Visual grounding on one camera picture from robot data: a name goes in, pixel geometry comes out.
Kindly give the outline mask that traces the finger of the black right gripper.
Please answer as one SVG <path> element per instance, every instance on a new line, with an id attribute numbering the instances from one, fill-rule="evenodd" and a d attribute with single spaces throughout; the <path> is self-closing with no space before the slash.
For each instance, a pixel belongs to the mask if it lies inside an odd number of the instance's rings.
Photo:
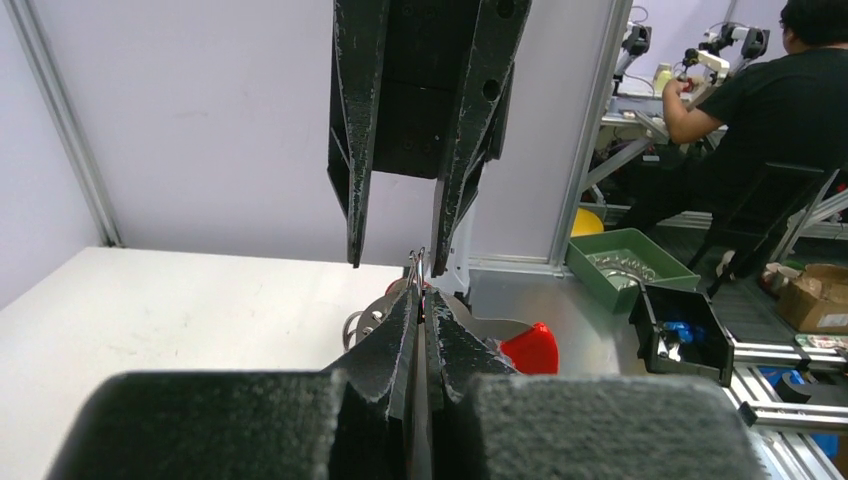
<path id="1" fill-rule="evenodd" d="M 453 234 L 474 199 L 470 177 L 510 76 L 532 3 L 480 1 L 460 63 L 454 112 L 435 189 L 431 275 L 447 270 Z"/>
<path id="2" fill-rule="evenodd" d="M 346 259 L 363 254 L 373 172 L 388 1 L 333 3 L 331 185 L 346 221 Z"/>

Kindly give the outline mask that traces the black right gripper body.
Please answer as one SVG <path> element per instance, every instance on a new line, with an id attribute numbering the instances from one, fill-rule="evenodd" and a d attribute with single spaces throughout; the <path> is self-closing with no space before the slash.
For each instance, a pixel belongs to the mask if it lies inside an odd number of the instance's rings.
<path id="1" fill-rule="evenodd" d="M 480 1 L 388 2 L 371 177 L 377 172 L 389 173 L 433 180 L 437 184 L 455 108 L 460 63 L 470 45 Z M 484 137 L 480 162 L 470 177 L 474 199 L 484 164 L 502 151 L 514 66 Z M 331 181 L 331 100 L 329 120 Z"/>

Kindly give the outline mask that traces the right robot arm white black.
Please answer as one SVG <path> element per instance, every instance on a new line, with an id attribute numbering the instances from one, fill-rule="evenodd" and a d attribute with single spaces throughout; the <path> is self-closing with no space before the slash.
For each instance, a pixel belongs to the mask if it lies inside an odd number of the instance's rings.
<path id="1" fill-rule="evenodd" d="M 362 260 L 371 178 L 436 184 L 428 269 L 468 292 L 473 204 L 503 151 L 527 1 L 337 1 L 327 173 Z"/>

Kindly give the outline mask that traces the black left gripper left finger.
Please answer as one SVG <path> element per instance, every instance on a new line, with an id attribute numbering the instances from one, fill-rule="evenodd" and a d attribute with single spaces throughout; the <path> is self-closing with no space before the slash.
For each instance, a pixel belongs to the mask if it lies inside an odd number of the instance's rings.
<path id="1" fill-rule="evenodd" d="M 135 371 L 95 389 L 52 479 L 405 479 L 419 295 L 319 371 Z"/>

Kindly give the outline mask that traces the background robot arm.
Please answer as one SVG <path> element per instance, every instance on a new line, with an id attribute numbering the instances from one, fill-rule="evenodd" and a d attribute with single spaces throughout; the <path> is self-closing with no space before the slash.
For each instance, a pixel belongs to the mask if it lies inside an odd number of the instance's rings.
<path id="1" fill-rule="evenodd" d="M 622 35 L 619 54 L 612 74 L 612 94 L 621 96 L 620 87 L 629 77 L 628 69 L 646 55 L 651 47 L 653 29 L 630 21 Z M 671 78 L 689 80 L 689 70 L 702 67 L 709 86 L 718 86 L 753 61 L 767 53 L 771 31 L 737 22 L 724 22 L 711 27 L 694 48 L 685 50 L 680 62 L 659 64 L 651 81 L 642 78 L 650 94 L 658 95 Z"/>

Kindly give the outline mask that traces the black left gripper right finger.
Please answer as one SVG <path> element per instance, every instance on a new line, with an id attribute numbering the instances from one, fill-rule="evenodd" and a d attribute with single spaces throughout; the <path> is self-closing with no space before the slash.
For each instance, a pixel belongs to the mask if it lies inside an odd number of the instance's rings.
<path id="1" fill-rule="evenodd" d="M 681 376 L 526 375 L 424 300 L 438 479 L 762 479 L 716 385 Z"/>

